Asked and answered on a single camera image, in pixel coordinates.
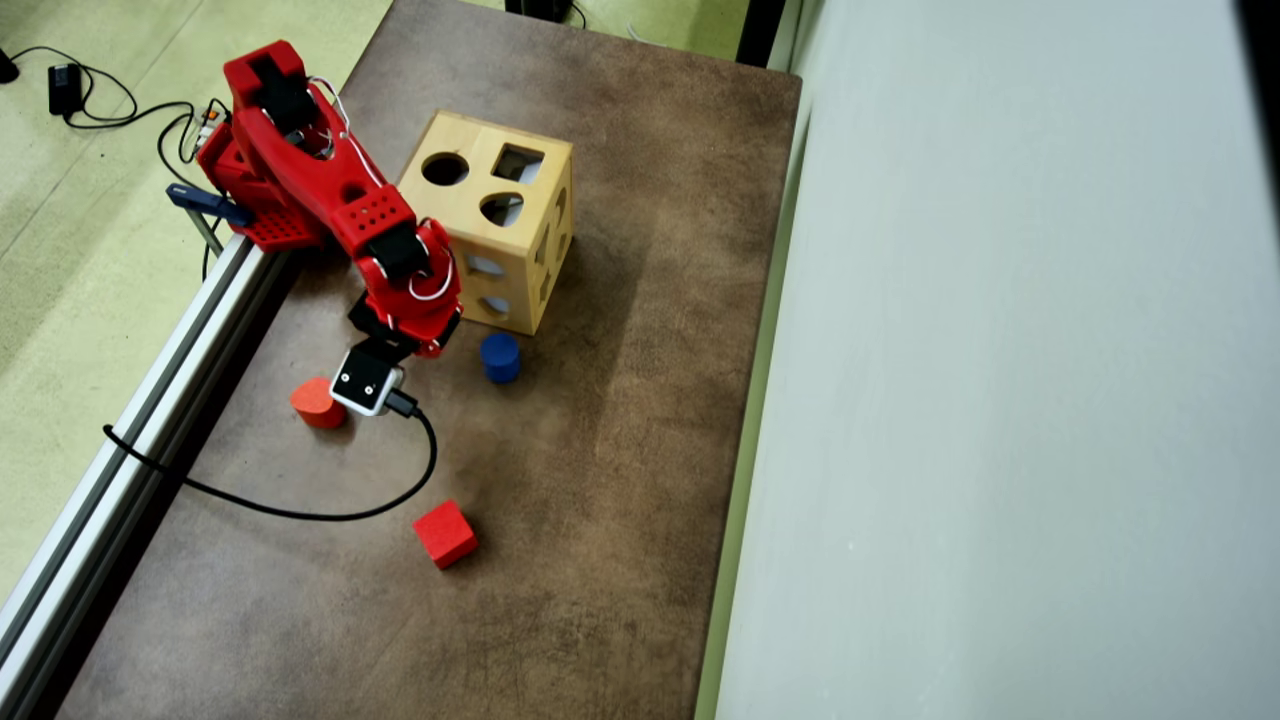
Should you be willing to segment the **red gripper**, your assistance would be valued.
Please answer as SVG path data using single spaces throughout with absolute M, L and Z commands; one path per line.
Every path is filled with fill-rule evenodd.
M 357 270 L 364 292 L 348 318 L 365 338 L 353 351 L 380 363 L 438 356 L 462 316 L 457 268 L 415 269 L 392 279 L 379 265 Z

